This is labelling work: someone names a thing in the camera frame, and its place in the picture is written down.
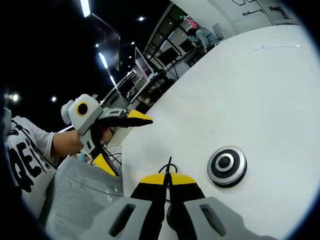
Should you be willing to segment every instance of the hand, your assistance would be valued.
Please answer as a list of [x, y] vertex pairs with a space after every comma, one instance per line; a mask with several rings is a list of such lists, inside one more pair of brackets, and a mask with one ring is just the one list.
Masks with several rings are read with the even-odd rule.
[[111, 138], [112, 138], [112, 133], [110, 131], [110, 128], [103, 128], [103, 127], [99, 127], [101, 132], [102, 132], [102, 135], [101, 135], [101, 139], [100, 141], [101, 142], [107, 142], [109, 141]]

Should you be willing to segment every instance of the circular marker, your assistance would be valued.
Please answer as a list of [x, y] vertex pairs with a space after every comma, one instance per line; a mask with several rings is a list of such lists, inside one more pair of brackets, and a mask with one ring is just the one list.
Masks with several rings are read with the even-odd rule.
[[247, 172], [247, 160], [244, 153], [236, 146], [219, 148], [210, 157], [207, 173], [211, 180], [221, 188], [237, 185]]
[[78, 106], [78, 113], [80, 115], [85, 115], [88, 111], [88, 106], [85, 103], [80, 103]]

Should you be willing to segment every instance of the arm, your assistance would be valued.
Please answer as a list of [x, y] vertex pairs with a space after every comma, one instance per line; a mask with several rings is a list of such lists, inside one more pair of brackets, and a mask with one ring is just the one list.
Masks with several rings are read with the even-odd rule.
[[51, 157], [67, 156], [79, 152], [84, 147], [80, 136], [76, 130], [56, 133], [52, 140]]
[[201, 41], [201, 44], [203, 45], [204, 51], [205, 53], [208, 52], [208, 49], [210, 47], [210, 43], [208, 41], [208, 39], [206, 38], [206, 36], [202, 33], [201, 30], [196, 31], [196, 36], [197, 38]]

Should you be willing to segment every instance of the white tabletop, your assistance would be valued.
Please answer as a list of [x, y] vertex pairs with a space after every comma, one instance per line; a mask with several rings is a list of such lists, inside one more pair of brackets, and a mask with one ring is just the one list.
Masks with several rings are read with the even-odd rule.
[[[206, 197], [238, 212], [259, 235], [283, 239], [308, 213], [320, 186], [320, 68], [301, 27], [272, 26], [225, 40], [147, 113], [154, 124], [122, 143], [124, 194], [172, 156]], [[218, 148], [246, 156], [244, 179], [219, 188], [207, 163]], [[178, 239], [163, 224], [159, 239]]]

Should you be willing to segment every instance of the monitor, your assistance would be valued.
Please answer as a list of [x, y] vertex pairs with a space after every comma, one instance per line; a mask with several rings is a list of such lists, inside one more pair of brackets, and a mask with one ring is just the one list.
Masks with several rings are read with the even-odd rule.
[[165, 65], [172, 63], [176, 58], [179, 57], [179, 54], [172, 47], [168, 48], [166, 51], [161, 53], [157, 58]]
[[134, 61], [137, 67], [141, 70], [140, 73], [142, 74], [142, 77], [149, 78], [154, 73], [152, 68], [149, 66], [144, 56], [141, 54], [137, 47], [135, 48]]
[[182, 48], [182, 50], [185, 52], [185, 53], [188, 53], [190, 52], [191, 50], [195, 49], [196, 47], [190, 42], [189, 39], [183, 41], [180, 45], [179, 45], [180, 48]]

